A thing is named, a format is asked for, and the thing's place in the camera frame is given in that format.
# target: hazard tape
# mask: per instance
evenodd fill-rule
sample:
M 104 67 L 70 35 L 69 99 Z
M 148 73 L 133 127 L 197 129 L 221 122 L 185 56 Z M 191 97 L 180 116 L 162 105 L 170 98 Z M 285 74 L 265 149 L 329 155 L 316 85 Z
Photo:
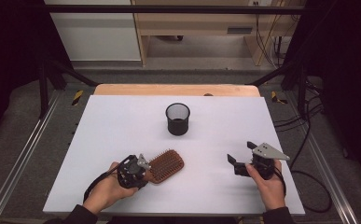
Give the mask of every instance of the hazard tape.
M 73 99 L 72 105 L 77 105 L 77 104 L 78 104 L 78 101 L 79 101 L 80 98 L 81 98 L 82 92 L 83 92 L 83 91 L 77 91 L 77 92 L 76 92 L 76 95 L 75 95 L 75 98 Z
M 287 101 L 286 101 L 286 100 L 279 100 L 279 99 L 278 99 L 278 97 L 276 96 L 276 92 L 275 92 L 275 91 L 273 91 L 273 92 L 271 93 L 271 96 L 272 96 L 272 101 L 273 101 L 274 103 L 281 103 L 281 104 L 284 104 L 284 105 L 287 104 Z

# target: power outlet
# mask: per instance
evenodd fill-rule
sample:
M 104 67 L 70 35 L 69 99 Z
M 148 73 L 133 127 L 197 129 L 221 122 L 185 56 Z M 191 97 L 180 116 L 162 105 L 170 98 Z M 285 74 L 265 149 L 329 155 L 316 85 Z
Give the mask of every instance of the power outlet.
M 249 7 L 270 7 L 272 0 L 249 0 Z

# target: person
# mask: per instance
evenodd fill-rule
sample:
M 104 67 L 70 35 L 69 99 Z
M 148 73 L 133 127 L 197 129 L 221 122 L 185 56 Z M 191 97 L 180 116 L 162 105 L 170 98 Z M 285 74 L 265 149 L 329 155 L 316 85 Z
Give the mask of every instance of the person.
M 111 170 L 118 163 L 113 162 L 110 166 Z M 275 167 L 281 172 L 282 164 L 275 160 Z M 247 172 L 250 177 L 257 184 L 261 200 L 265 205 L 266 212 L 262 214 L 264 224 L 291 224 L 295 223 L 291 217 L 288 208 L 285 206 L 285 194 L 284 187 L 278 176 L 274 175 L 269 180 L 264 180 L 258 173 L 258 171 L 250 164 L 246 165 Z M 103 179 L 99 182 L 95 188 L 93 188 L 90 196 L 82 204 L 77 204 L 70 215 L 64 220 L 60 218 L 54 218 L 46 221 L 44 224 L 94 224 L 98 220 L 98 214 L 105 208 L 111 206 L 120 199 L 131 197 L 138 188 L 125 189 L 123 188 L 117 179 L 117 173 Z M 135 220 L 143 220 L 143 223 L 177 223 L 174 217 L 133 217 L 134 219 L 129 223 L 135 223 Z M 107 224 L 124 223 L 123 220 L 127 218 L 113 217 Z M 224 223 L 224 220 L 218 220 L 217 223 Z

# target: wooden paddle brush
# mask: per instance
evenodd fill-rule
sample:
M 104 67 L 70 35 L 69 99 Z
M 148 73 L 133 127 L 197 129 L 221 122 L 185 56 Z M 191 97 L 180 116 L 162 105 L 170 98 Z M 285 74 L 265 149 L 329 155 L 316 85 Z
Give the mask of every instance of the wooden paddle brush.
M 180 155 L 173 149 L 168 149 L 149 162 L 151 168 L 146 171 L 143 180 L 159 184 L 184 167 Z

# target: white tabletop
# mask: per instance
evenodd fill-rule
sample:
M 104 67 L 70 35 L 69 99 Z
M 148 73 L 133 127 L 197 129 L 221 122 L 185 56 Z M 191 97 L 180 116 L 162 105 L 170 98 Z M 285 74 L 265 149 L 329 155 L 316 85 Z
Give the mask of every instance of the white tabletop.
M 184 103 L 191 111 L 182 136 L 167 131 L 165 109 Z M 90 183 L 112 161 L 143 153 L 152 160 L 176 150 L 185 167 L 159 185 L 147 184 L 131 198 L 104 210 L 123 216 L 244 216 L 265 211 L 253 179 L 235 175 L 227 161 L 250 162 L 247 141 L 281 149 L 262 97 L 92 95 L 43 209 L 69 213 L 82 204 Z M 285 161 L 286 204 L 304 215 Z

